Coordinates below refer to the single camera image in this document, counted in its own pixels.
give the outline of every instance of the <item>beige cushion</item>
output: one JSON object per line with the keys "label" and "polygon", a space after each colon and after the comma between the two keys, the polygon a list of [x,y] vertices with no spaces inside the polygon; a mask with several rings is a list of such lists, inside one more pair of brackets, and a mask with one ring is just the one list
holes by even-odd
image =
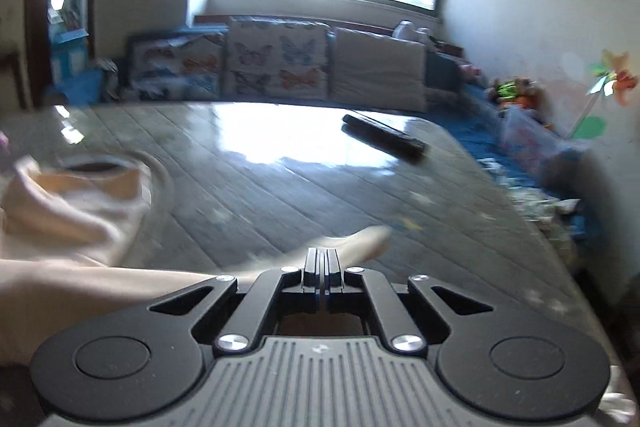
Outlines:
{"label": "beige cushion", "polygon": [[423,44],[342,28],[335,37],[332,100],[425,111]]}

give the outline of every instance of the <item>black remote control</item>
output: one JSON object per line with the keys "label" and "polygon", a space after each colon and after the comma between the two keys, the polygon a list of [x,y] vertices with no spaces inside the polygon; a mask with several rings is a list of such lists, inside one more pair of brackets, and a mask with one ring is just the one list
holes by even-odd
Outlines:
{"label": "black remote control", "polygon": [[394,156],[418,161],[427,145],[417,138],[361,114],[346,114],[342,117],[342,130],[350,136],[366,141]]}

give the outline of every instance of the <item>gray plastic base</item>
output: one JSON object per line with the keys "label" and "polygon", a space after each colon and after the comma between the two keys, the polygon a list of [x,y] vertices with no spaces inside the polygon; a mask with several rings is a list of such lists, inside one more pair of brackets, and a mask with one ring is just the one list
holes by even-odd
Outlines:
{"label": "gray plastic base", "polygon": [[[78,427],[58,416],[42,427]],[[512,425],[465,407],[423,359],[382,349],[374,337],[267,337],[223,357],[203,386],[167,411],[121,427],[483,427]],[[546,425],[595,427],[589,416]]]}

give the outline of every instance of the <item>round pad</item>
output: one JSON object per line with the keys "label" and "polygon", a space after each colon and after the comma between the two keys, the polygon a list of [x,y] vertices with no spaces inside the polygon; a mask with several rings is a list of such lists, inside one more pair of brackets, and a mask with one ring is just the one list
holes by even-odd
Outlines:
{"label": "round pad", "polygon": [[140,371],[150,355],[148,347],[135,339],[103,337],[78,349],[76,365],[89,377],[113,380]]}
{"label": "round pad", "polygon": [[609,381],[600,344],[524,308],[460,317],[438,352],[436,368],[471,407],[521,422],[591,412]]}
{"label": "round pad", "polygon": [[556,344],[535,337],[513,337],[491,350],[495,367],[521,380],[549,378],[564,365],[564,353]]}
{"label": "round pad", "polygon": [[192,323],[124,310],[61,331],[35,353],[31,380],[48,409],[76,421],[112,423],[169,406],[204,368]]}

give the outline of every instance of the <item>toy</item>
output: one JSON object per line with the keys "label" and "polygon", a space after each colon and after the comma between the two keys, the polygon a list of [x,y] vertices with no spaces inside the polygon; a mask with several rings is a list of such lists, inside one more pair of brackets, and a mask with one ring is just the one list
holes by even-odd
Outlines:
{"label": "toy", "polygon": [[471,82],[472,80],[475,80],[476,77],[482,74],[480,68],[476,68],[472,64],[462,64],[462,66],[460,66],[460,71],[463,78],[465,79],[465,82]]}
{"label": "toy", "polygon": [[541,91],[535,82],[524,76],[516,76],[513,80],[503,82],[499,78],[493,81],[493,87],[485,90],[487,99],[497,103],[502,112],[510,105],[519,105],[534,120],[540,121],[538,108],[540,107]]}
{"label": "toy", "polygon": [[619,105],[623,107],[629,105],[626,93],[635,89],[640,77],[630,73],[628,62],[628,52],[614,55],[609,50],[603,50],[601,63],[589,66],[591,74],[598,81],[588,92],[590,99],[569,134],[570,137],[593,139],[604,134],[607,128],[606,120],[599,116],[590,116],[591,109],[600,98],[600,94],[604,98],[613,94]]}

